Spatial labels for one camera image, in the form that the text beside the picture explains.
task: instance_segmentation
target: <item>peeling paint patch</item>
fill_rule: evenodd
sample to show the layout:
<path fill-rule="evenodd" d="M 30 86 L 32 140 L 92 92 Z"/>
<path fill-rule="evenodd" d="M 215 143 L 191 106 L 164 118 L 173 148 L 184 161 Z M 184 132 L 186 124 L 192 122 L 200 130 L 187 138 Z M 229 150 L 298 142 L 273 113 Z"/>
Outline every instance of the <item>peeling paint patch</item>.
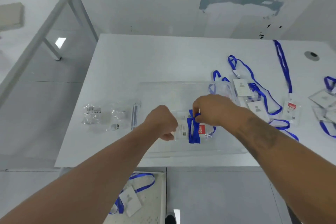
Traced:
<path fill-rule="evenodd" d="M 248 5 L 248 4 L 253 4 L 253 5 L 260 5 L 260 6 L 265 6 L 272 11 L 275 11 L 275 16 L 278 15 L 280 8 L 284 4 L 281 1 L 277 0 L 201 0 L 199 3 L 199 9 L 202 10 L 203 12 L 207 7 L 211 4 L 216 4 L 216 3 L 233 3 L 233 4 L 239 4 L 239 5 Z"/>

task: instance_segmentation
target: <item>clear plastic bin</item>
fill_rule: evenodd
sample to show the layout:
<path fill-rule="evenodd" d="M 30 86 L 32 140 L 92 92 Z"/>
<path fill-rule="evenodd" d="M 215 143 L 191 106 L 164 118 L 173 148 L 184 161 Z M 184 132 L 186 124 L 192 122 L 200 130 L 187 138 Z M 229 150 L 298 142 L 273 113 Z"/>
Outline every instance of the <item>clear plastic bin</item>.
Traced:
<path fill-rule="evenodd" d="M 188 112 L 200 96 L 220 94 L 238 103 L 233 86 L 229 82 L 142 82 L 137 89 L 141 107 L 137 112 L 137 124 L 141 124 L 151 110 L 166 105 L 172 113 Z M 188 138 L 165 142 L 157 140 L 145 157 L 197 156 L 246 153 L 245 147 L 224 128 L 217 127 L 212 137 L 201 138 L 200 144 L 190 144 Z"/>

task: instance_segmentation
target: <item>red logo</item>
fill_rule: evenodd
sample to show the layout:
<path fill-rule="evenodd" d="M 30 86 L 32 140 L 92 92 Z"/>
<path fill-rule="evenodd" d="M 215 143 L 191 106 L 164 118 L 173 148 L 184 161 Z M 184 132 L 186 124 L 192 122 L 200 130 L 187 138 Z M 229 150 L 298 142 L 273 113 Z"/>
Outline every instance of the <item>red logo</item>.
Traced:
<path fill-rule="evenodd" d="M 293 108 L 294 110 L 296 109 L 296 105 L 294 105 L 292 103 L 288 103 L 288 107 Z"/>
<path fill-rule="evenodd" d="M 205 135 L 205 125 L 200 125 L 198 128 L 199 135 Z"/>

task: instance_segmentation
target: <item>white table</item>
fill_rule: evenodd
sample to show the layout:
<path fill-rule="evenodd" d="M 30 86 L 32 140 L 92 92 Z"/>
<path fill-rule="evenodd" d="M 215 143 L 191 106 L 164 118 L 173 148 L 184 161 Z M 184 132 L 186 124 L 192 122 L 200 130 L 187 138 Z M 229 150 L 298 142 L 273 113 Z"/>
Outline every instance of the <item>white table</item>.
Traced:
<path fill-rule="evenodd" d="M 58 47 L 45 36 L 58 18 L 65 4 L 69 4 L 78 22 L 92 41 L 98 37 L 81 0 L 0 0 L 0 5 L 21 2 L 24 5 L 24 26 L 0 32 L 0 104 L 39 45 L 45 44 L 55 60 L 60 60 Z"/>
<path fill-rule="evenodd" d="M 290 69 L 293 92 L 302 104 L 300 126 L 292 128 L 300 142 L 336 164 L 336 140 L 324 134 L 307 98 L 324 88 L 323 78 L 335 76 L 336 54 L 321 42 L 280 41 Z M 311 61 L 305 51 L 319 55 Z M 111 144 L 128 131 L 101 134 L 83 129 L 82 108 L 93 100 L 132 97 L 139 82 L 209 81 L 218 69 L 222 76 L 233 75 L 227 57 L 234 55 L 248 64 L 259 83 L 283 103 L 288 87 L 271 40 L 194 37 L 100 35 L 82 91 L 66 132 L 56 167 L 74 167 Z M 220 166 L 258 167 L 249 154 L 202 157 L 143 158 L 140 167 Z"/>

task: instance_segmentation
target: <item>human arm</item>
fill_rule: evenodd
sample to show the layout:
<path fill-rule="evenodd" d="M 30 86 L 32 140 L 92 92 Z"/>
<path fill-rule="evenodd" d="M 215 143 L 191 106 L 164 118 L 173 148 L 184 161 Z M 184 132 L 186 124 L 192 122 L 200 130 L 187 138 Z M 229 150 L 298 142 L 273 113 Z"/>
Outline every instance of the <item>human arm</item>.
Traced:
<path fill-rule="evenodd" d="M 157 107 L 143 124 L 36 192 L 0 224 L 103 223 L 149 147 L 159 137 L 173 140 L 176 127 L 168 108 Z"/>
<path fill-rule="evenodd" d="M 197 122 L 222 126 L 258 161 L 305 224 L 336 223 L 336 166 L 220 95 L 193 104 Z"/>

